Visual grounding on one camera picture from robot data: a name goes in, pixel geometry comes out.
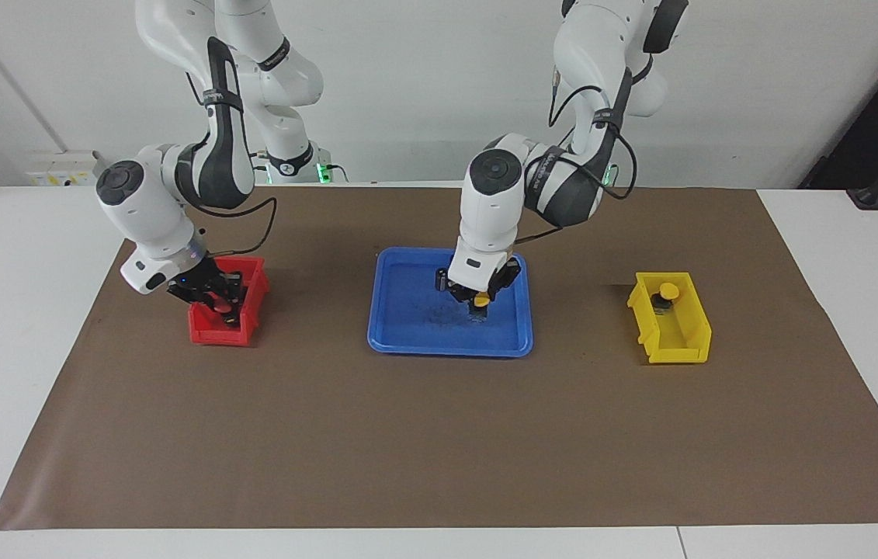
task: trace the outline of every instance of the yellow plastic container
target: yellow plastic container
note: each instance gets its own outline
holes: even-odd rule
[[[711,350],[711,325],[690,273],[637,273],[628,307],[635,311],[649,363],[706,363]],[[652,297],[663,291],[672,298],[669,309],[653,307]]]

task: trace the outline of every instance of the yellow cap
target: yellow cap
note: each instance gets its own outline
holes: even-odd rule
[[[680,287],[674,286],[673,283],[663,283],[659,286],[659,297],[665,300],[677,300],[680,298]]]

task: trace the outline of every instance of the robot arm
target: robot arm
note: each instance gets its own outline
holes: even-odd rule
[[[204,302],[234,322],[241,284],[220,272],[208,256],[184,206],[234,209],[252,193],[255,173],[246,144],[246,110],[255,111],[265,124],[262,132],[271,156],[304,158],[312,147],[300,116],[269,102],[317,102],[321,74],[292,52],[269,0],[218,0],[216,5],[137,0],[136,15],[144,42],[203,85],[208,132],[190,145],[147,146],[102,174],[97,187],[101,207],[137,245],[122,275],[138,293],[168,286],[169,293]],[[240,68],[251,75],[247,85],[240,81]]]
[[[601,204],[602,177],[626,113],[649,116],[666,82],[652,54],[676,37],[687,0],[567,0],[556,36],[559,75],[575,91],[577,125],[569,149],[509,134],[470,163],[460,201],[460,238],[439,282],[473,314],[517,276],[513,248],[523,208],[557,229],[584,223]],[[631,102],[633,92],[642,100]]]

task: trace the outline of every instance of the red plastic container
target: red plastic container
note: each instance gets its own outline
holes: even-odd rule
[[[264,259],[242,257],[219,257],[214,259],[218,268],[226,273],[242,273],[246,286],[246,300],[242,304],[241,319],[237,327],[225,324],[225,320],[205,304],[191,304],[187,311],[190,322],[190,341],[200,345],[230,345],[248,347],[249,339],[259,326],[262,298],[269,293],[269,280],[262,271]]]

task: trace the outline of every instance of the white wall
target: white wall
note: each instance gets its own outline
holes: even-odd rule
[[[0,58],[70,149],[120,159],[200,138],[200,108],[181,71],[138,39],[133,4],[0,0]],[[324,99],[301,110],[308,131],[354,180],[460,179],[493,137],[558,141],[569,125],[545,127],[557,0],[275,7],[324,71]],[[667,106],[626,125],[642,183],[793,186],[876,86],[878,0],[694,0],[691,10],[658,59]],[[23,181],[27,150],[50,144],[7,93],[0,82],[0,184]]]

